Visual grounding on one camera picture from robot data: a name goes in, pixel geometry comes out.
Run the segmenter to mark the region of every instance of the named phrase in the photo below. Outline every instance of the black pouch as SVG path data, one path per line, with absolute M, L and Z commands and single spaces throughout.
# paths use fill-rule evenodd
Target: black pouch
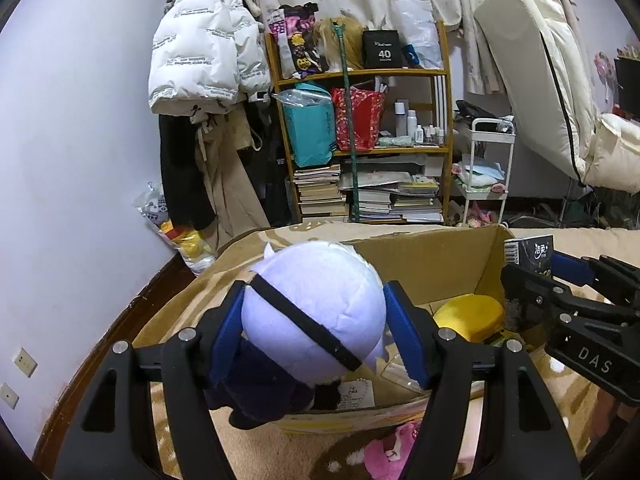
M 397 30 L 365 30 L 362 34 L 365 68 L 402 68 L 402 48 Z

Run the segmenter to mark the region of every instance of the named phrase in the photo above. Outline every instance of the metal pin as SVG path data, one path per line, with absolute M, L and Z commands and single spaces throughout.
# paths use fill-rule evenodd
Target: metal pin
M 450 328 L 441 328 L 438 330 L 438 336 L 444 341 L 451 341 L 456 338 L 456 332 Z
M 127 343 L 126 341 L 115 342 L 113 344 L 113 347 L 111 347 L 115 354 L 124 354 L 124 352 L 127 351 L 127 348 L 129 348 L 129 343 Z
M 183 328 L 182 330 L 180 330 L 180 333 L 178 334 L 178 339 L 180 339 L 180 341 L 191 341 L 194 337 L 196 337 L 197 332 L 196 329 L 194 328 Z
M 517 354 L 522 350 L 522 343 L 517 339 L 509 339 L 507 341 L 507 348 L 514 354 Z

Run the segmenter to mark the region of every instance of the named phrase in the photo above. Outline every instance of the wall socket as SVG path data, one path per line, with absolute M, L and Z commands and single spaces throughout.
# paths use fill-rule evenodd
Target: wall socket
M 15 405 L 18 404 L 18 394 L 9 388 L 5 383 L 0 384 L 0 397 L 9 405 L 9 408 L 15 410 Z
M 27 354 L 27 351 L 24 348 L 20 348 L 18 355 L 14 359 L 14 363 L 27 377 L 31 377 L 33 375 L 33 371 L 38 366 L 38 363 L 33 359 L 33 357 Z

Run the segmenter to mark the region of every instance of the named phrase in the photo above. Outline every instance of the yellow lid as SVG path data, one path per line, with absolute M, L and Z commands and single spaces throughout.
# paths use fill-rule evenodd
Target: yellow lid
M 447 301 L 433 319 L 439 327 L 452 328 L 467 341 L 481 343 L 500 330 L 504 309 L 491 296 L 465 294 Z

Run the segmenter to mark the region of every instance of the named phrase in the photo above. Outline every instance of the white wall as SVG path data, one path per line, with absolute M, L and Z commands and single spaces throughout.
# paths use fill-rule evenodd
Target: white wall
M 616 57 L 616 49 L 627 43 L 636 41 L 631 26 L 615 0 L 574 0 L 576 13 L 580 19 L 580 30 L 585 39 L 590 60 L 603 51 L 611 62 Z M 464 91 L 462 41 L 450 34 L 452 86 L 454 100 L 466 99 L 486 110 L 497 114 L 510 112 L 510 104 L 504 95 L 478 96 L 466 94 Z M 596 83 L 595 99 L 601 111 L 610 112 L 612 102 L 606 105 L 604 86 L 597 77 L 595 66 L 590 63 Z M 490 146 L 486 156 L 498 160 L 506 166 L 508 150 L 503 146 Z M 565 196 L 569 177 L 558 170 L 547 160 L 532 152 L 520 142 L 516 142 L 513 155 L 513 174 L 511 177 L 511 194 L 513 196 L 533 196 L 540 198 L 562 198 Z
M 82 361 L 171 257 L 131 203 L 159 178 L 146 102 L 164 0 L 22 0 L 0 32 L 0 415 L 28 454 Z M 39 366 L 27 379 L 20 346 Z

